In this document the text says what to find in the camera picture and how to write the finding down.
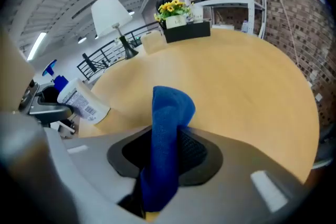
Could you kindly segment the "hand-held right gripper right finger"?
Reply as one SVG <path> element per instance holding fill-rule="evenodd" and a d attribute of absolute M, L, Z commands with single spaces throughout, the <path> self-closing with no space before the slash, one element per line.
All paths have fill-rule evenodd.
<path fill-rule="evenodd" d="M 256 147 L 194 128 L 183 133 L 217 145 L 223 162 L 208 182 L 180 187 L 154 223 L 281 223 L 306 197 L 304 184 Z"/>

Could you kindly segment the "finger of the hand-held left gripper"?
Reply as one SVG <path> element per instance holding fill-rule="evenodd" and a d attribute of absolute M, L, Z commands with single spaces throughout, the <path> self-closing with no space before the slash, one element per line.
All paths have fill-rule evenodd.
<path fill-rule="evenodd" d="M 31 106 L 28 114 L 35 117 L 41 123 L 52 123 L 69 118 L 73 114 L 73 111 L 71 107 L 66 105 L 34 104 Z"/>

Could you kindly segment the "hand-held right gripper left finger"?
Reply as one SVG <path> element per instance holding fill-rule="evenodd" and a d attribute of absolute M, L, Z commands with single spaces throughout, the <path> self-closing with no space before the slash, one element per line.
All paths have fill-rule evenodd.
<path fill-rule="evenodd" d="M 99 138 L 64 141 L 20 113 L 1 113 L 1 165 L 43 223 L 144 223 L 119 202 L 134 187 Z"/>

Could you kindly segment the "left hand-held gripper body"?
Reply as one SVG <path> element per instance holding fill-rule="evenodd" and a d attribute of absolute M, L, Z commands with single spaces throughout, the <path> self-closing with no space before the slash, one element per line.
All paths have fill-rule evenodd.
<path fill-rule="evenodd" d="M 34 104 L 56 105 L 58 104 L 58 94 L 59 91 L 53 83 L 38 84 L 32 80 L 20 101 L 18 110 L 22 113 L 29 113 L 31 106 Z"/>

